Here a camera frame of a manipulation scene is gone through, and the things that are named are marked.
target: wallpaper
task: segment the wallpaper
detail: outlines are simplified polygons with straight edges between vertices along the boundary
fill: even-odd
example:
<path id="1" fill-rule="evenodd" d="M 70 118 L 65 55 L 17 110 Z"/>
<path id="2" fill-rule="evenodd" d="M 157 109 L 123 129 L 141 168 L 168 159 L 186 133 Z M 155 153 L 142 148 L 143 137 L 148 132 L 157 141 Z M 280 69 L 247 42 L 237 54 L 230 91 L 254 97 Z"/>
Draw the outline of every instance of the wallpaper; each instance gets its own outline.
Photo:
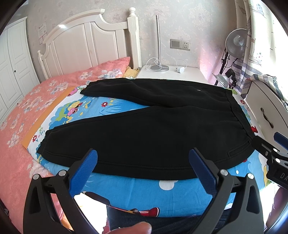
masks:
<path id="1" fill-rule="evenodd" d="M 45 78 L 37 51 L 44 54 L 45 45 L 39 45 L 37 28 L 46 22 L 49 33 L 66 18 L 83 11 L 104 8 L 103 18 L 116 23 L 125 21 L 128 8 L 135 7 L 142 65 L 157 57 L 155 15 L 159 15 L 162 63 L 176 65 L 177 59 L 184 59 L 189 67 L 199 68 L 210 83 L 215 81 L 212 72 L 219 73 L 225 39 L 236 29 L 234 0 L 29 0 L 23 7 L 17 18 L 28 17 L 28 45 L 40 81 Z M 191 41 L 191 51 L 170 49 L 170 39 Z"/>

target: white cable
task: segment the white cable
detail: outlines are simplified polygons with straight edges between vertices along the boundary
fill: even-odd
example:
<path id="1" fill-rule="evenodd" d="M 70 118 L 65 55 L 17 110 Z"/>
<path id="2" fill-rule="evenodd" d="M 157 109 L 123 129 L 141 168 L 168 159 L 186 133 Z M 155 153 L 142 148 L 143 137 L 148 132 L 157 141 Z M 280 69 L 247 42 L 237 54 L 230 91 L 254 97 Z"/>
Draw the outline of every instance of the white cable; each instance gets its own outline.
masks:
<path id="1" fill-rule="evenodd" d="M 155 60 L 154 60 L 152 63 L 150 63 L 149 67 L 147 67 L 148 62 L 149 62 L 151 59 L 155 59 Z M 158 64 L 156 63 L 157 60 L 159 61 L 160 69 L 158 69 L 158 70 L 152 70 L 150 67 L 152 66 L 153 63 L 155 63 L 156 65 L 158 65 Z M 161 68 L 164 68 L 164 67 L 162 67 L 161 62 L 160 62 L 160 60 L 159 60 L 158 58 L 150 58 L 150 59 L 147 61 L 146 65 L 145 65 L 145 69 L 149 69 L 149 70 L 151 70 L 151 71 L 160 71 Z"/>
<path id="2" fill-rule="evenodd" d="M 184 68 L 184 70 L 185 70 L 187 68 L 187 62 L 185 60 L 179 58 L 179 59 L 176 60 L 176 67 L 178 67 L 178 65 L 177 65 L 177 61 L 178 60 L 182 60 L 182 61 L 184 61 L 186 63 L 186 67 Z"/>

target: black pants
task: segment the black pants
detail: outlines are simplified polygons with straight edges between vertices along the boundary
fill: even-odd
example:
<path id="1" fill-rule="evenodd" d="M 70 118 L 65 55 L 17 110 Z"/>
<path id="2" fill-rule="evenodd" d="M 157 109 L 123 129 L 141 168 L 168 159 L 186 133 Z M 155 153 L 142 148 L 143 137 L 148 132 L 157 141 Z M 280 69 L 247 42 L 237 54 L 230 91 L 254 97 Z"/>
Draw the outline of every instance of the black pants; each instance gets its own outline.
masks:
<path id="1" fill-rule="evenodd" d="M 231 209 L 223 211 L 223 214 L 215 227 L 215 229 L 224 226 Z M 201 216 L 194 217 L 144 217 L 140 215 L 130 214 L 121 210 L 117 210 L 107 206 L 107 216 L 110 230 L 119 227 L 130 227 L 139 222 L 148 222 L 152 225 L 152 234 L 186 234 L 197 223 Z"/>
<path id="2" fill-rule="evenodd" d="M 188 161 L 193 147 L 225 169 L 254 151 L 254 134 L 231 90 L 189 81 L 119 78 L 91 82 L 81 93 L 150 107 L 48 130 L 37 152 L 50 162 L 69 167 L 93 148 L 98 152 L 94 172 L 185 180 L 196 177 Z"/>

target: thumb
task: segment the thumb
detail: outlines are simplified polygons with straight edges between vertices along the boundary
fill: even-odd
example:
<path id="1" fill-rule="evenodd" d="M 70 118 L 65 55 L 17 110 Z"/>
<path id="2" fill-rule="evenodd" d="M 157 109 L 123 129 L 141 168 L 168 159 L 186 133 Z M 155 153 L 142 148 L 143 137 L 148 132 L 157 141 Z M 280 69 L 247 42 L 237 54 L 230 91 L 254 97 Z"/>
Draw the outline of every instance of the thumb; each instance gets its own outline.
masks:
<path id="1" fill-rule="evenodd" d="M 140 222 L 131 227 L 115 229 L 109 234 L 151 234 L 152 226 L 150 223 Z"/>

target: floor lamp pole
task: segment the floor lamp pole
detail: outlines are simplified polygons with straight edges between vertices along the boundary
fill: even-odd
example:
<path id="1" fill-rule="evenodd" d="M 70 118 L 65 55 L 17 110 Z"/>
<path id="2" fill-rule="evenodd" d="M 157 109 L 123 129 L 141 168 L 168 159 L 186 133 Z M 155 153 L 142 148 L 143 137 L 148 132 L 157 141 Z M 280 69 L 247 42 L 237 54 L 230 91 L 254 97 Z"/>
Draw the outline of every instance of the floor lamp pole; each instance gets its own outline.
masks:
<path id="1" fill-rule="evenodd" d="M 161 42 L 160 42 L 160 26 L 159 16 L 156 15 L 156 32 L 157 32 L 157 49 L 158 49 L 158 62 L 157 65 L 151 67 L 152 71 L 168 71 L 169 67 L 161 63 Z"/>

